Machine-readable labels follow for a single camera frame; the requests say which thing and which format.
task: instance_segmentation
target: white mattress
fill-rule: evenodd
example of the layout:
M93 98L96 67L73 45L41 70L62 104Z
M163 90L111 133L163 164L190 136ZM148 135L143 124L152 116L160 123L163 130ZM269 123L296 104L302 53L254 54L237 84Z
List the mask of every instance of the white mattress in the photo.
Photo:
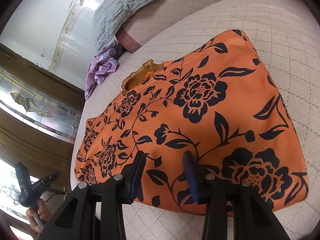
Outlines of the white mattress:
M242 29L276 82L297 130L305 156L309 196L276 212L293 240L302 239L320 219L320 27L298 0L223 0L179 21L134 54L126 52L120 68L87 100L71 164L71 186L76 153L84 137L85 120L103 112L120 92L122 80L142 63L182 57L227 29ZM203 217L169 212L144 204L124 205L128 239L201 239Z

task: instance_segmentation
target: human hand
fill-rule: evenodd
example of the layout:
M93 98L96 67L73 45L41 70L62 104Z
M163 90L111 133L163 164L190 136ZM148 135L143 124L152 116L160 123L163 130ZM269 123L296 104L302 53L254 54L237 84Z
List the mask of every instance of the human hand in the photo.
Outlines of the human hand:
M39 200L38 205L39 205L38 214L33 209L29 208L26 212L26 215L30 222L31 228L34 231L40 233L41 228L36 222L35 217L40 217L42 220L48 221L51 218L51 212L48 209L43 199Z

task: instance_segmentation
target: metal screw head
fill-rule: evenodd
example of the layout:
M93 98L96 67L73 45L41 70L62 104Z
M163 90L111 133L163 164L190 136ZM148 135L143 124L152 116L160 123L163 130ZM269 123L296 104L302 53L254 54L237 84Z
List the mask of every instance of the metal screw head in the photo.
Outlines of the metal screw head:
M78 187L79 187L80 189L83 189L83 188L85 188L87 185L88 185L88 184L83 181L83 182L80 182L80 183L78 184Z
M251 183L250 183L249 181L247 181L247 180L243 180L243 181L242 181L242 186L244 186L244 187L250 187L250 186L251 186Z
M116 175L113 176L114 180L121 180L122 178L123 178L122 174L116 174Z
M214 175L211 174L211 173L209 173L209 174L207 174L207 175L205 176L205 178L208 179L208 180L213 180L213 179L215 179L215 177L216 177L216 176L214 176Z

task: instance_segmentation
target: gray pillow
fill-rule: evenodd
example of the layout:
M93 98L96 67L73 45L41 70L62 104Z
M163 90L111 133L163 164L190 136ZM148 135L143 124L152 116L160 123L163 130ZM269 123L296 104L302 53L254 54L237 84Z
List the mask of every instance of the gray pillow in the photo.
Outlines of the gray pillow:
M153 0L104 0L93 17L93 43L97 53L112 40L132 14L151 1Z

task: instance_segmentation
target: purple floral cloth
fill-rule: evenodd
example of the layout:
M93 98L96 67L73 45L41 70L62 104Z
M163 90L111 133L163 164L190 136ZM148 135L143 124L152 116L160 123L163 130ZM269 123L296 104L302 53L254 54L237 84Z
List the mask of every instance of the purple floral cloth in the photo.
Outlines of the purple floral cloth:
M122 53L122 45L113 41L90 63L85 80L84 97L87 100L97 84L103 82L109 73L115 72L119 66L118 59Z

